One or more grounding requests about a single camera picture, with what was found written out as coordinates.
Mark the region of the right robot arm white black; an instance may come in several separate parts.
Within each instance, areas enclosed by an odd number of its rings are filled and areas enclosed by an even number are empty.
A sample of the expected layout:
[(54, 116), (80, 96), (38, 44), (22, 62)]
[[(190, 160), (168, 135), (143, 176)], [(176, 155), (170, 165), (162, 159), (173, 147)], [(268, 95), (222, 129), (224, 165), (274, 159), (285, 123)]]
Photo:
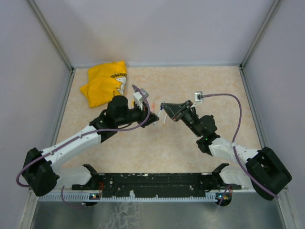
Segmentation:
[(199, 138), (196, 143), (203, 153), (231, 161), (213, 176), (217, 188), (238, 185), (254, 189), (264, 199), (272, 200), (292, 180), (271, 148), (251, 149), (225, 140), (216, 133), (214, 117), (199, 117), (190, 100), (182, 104), (162, 103), (161, 108), (170, 119), (182, 121)]

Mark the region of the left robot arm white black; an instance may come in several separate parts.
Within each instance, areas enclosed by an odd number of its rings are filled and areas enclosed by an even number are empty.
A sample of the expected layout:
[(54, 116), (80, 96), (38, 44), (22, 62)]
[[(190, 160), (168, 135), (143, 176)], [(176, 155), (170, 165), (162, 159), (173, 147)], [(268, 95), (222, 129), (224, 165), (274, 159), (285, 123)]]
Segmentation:
[(107, 108), (89, 125), (72, 137), (43, 150), (32, 148), (26, 154), (21, 175), (36, 196), (41, 197), (60, 186), (80, 185), (94, 189), (99, 177), (87, 167), (63, 169), (62, 165), (86, 149), (103, 143), (119, 131), (127, 131), (124, 125), (137, 123), (145, 128), (159, 120), (150, 111), (144, 98), (135, 98), (134, 107), (122, 95), (113, 97)]

